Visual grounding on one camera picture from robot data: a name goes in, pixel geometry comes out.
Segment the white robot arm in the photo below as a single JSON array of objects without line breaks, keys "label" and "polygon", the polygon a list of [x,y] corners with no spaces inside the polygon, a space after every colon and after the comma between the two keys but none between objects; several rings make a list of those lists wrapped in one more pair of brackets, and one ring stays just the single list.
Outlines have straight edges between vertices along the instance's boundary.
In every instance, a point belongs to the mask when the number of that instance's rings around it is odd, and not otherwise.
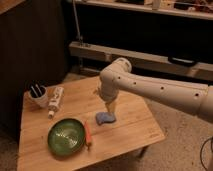
[{"label": "white robot arm", "polygon": [[213,123],[212,85],[139,76],[131,69],[126,58],[118,58],[100,72],[99,96],[103,101],[114,101],[122,90]]}]

